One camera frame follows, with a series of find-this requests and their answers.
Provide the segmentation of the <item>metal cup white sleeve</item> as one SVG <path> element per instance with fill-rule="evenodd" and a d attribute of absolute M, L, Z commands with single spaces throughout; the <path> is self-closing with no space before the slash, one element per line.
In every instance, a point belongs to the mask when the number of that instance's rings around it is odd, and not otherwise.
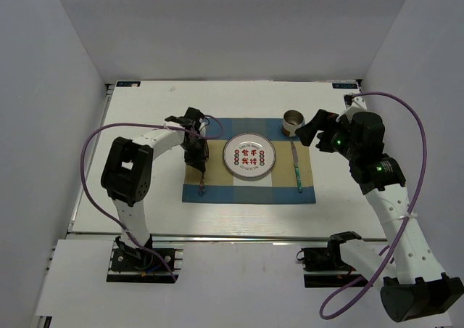
<path fill-rule="evenodd" d="M 283 114 L 281 131 L 284 136 L 289 138 L 296 136 L 296 130 L 305 124 L 305 118 L 302 113 L 296 110 L 287 110 Z"/>

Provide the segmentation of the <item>green handled table knife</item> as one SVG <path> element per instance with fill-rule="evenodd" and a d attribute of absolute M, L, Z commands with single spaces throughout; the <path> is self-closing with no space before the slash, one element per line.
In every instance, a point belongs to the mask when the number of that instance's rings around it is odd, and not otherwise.
<path fill-rule="evenodd" d="M 292 138 L 290 138 L 290 144 L 291 144 L 291 152 L 292 152 L 292 157 L 293 157 L 293 162 L 294 162 L 294 172 L 296 176 L 296 181 L 297 181 L 297 189 L 298 193 L 302 193 L 302 180 L 299 172 L 299 160 L 298 160 L 298 154 L 297 154 L 297 148 L 296 145 L 293 141 Z"/>

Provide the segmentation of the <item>iridescent metal fork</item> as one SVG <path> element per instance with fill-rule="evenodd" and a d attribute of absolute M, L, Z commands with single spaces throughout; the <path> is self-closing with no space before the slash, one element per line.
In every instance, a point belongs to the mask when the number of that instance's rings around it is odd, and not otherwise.
<path fill-rule="evenodd" d="M 199 196 L 203 196 L 206 191 L 205 187 L 205 172 L 201 173 L 200 180 L 199 180 L 199 189 L 198 189 L 198 194 Z"/>

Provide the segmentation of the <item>white plate red lettering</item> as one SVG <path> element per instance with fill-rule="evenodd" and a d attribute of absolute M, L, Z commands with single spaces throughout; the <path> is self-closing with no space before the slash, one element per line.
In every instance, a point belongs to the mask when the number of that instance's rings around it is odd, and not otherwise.
<path fill-rule="evenodd" d="M 273 169 L 276 149 L 262 135 L 238 134 L 225 143 L 223 163 L 230 173 L 240 179 L 258 180 Z"/>

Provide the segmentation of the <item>blue beige checked placemat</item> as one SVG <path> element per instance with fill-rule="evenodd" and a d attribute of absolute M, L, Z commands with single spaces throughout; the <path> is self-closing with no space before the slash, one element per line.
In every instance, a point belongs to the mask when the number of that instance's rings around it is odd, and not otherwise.
<path fill-rule="evenodd" d="M 315 204 L 310 151 L 293 139 L 298 154 L 302 193 L 298 193 L 290 139 L 281 132 L 280 118 L 221 118 L 207 127 L 210 156 L 205 177 L 206 191 L 199 196 L 201 173 L 187 166 L 182 201 L 212 204 L 301 205 Z M 228 171 L 223 163 L 223 148 L 232 137 L 259 134 L 271 141 L 276 162 L 271 172 L 258 180 L 243 180 Z"/>

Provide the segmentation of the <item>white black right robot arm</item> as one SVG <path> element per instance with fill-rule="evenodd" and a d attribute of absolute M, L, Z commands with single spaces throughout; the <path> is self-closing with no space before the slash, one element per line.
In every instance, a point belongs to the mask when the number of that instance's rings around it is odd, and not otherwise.
<path fill-rule="evenodd" d="M 402 170 L 384 153 L 384 133 L 383 120 L 373 112 L 346 116 L 325 110 L 296 131 L 303 145 L 318 139 L 321 152 L 338 152 L 348 160 L 351 176 L 389 243 L 388 253 L 381 256 L 353 231 L 334 234 L 328 241 L 328 262 L 337 269 L 351 266 L 367 279 L 395 322 L 445 313 L 463 295 L 463 283 L 446 274 L 428 246 Z"/>

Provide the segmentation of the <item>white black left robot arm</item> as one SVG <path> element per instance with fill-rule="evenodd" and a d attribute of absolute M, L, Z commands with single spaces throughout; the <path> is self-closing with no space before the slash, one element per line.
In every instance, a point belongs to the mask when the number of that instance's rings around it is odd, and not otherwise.
<path fill-rule="evenodd" d="M 181 117 L 170 116 L 165 125 L 135 139 L 116 138 L 101 176 L 101 186 L 115 204 L 122 234 L 117 246 L 138 269 L 152 264 L 152 237 L 146 226 L 143 199 L 152 179 L 152 163 L 173 147 L 182 147 L 184 162 L 204 176 L 209 149 L 206 115 L 190 107 Z"/>

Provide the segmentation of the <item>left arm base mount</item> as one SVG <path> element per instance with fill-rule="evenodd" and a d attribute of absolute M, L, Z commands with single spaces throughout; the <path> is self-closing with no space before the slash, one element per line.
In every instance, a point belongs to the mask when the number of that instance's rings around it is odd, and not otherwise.
<path fill-rule="evenodd" d="M 113 245 L 106 282 L 139 284 L 174 284 L 183 264 L 183 249 L 155 248 L 174 273 L 173 279 L 162 261 L 154 255 L 147 260 L 135 259 Z"/>

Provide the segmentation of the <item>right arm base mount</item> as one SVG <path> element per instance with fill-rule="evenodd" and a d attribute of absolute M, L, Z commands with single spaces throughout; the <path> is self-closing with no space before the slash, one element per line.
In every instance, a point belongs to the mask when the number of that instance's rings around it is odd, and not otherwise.
<path fill-rule="evenodd" d="M 296 255 L 297 262 L 303 265 L 304 287 L 341 288 L 356 281 L 353 287 L 364 287 L 367 280 L 347 264 L 336 265 L 321 247 L 305 247 Z"/>

